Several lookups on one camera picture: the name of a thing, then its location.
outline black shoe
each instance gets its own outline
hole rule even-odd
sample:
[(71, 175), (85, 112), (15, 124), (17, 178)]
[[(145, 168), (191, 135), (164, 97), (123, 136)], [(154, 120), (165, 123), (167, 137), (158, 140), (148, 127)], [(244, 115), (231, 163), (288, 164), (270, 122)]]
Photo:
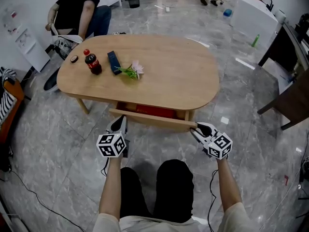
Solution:
[(207, 5), (207, 1), (206, 0), (200, 0), (202, 4), (204, 4), (205, 6)]
[(217, 2), (215, 0), (211, 0), (211, 3), (214, 5), (214, 6), (218, 6), (217, 5)]

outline red object in drawer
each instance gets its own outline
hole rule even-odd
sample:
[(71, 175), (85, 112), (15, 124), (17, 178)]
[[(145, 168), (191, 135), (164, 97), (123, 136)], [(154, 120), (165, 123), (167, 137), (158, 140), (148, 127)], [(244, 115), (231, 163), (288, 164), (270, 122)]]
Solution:
[(164, 118), (175, 118), (175, 111), (166, 108), (136, 105), (136, 112)]

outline trash bin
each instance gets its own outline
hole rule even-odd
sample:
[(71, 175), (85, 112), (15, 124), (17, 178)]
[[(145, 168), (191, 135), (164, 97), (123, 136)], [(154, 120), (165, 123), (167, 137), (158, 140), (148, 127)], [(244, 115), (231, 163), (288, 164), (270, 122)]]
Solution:
[(128, 0), (131, 9), (138, 8), (140, 6), (140, 0)]

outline bottle label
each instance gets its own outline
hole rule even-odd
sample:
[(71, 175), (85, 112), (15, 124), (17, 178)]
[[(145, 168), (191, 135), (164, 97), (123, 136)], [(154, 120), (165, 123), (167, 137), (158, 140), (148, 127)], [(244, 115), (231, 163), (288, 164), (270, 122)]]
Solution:
[(97, 67), (99, 65), (98, 60), (96, 59), (94, 62), (87, 64), (90, 69)]

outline pink flower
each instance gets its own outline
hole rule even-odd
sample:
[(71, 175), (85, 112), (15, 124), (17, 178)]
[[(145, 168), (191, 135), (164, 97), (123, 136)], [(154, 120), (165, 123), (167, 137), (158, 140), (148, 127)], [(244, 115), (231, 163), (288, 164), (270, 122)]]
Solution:
[(140, 78), (140, 74), (144, 74), (143, 67), (139, 64), (138, 60), (132, 62), (131, 68), (136, 72), (138, 78)]

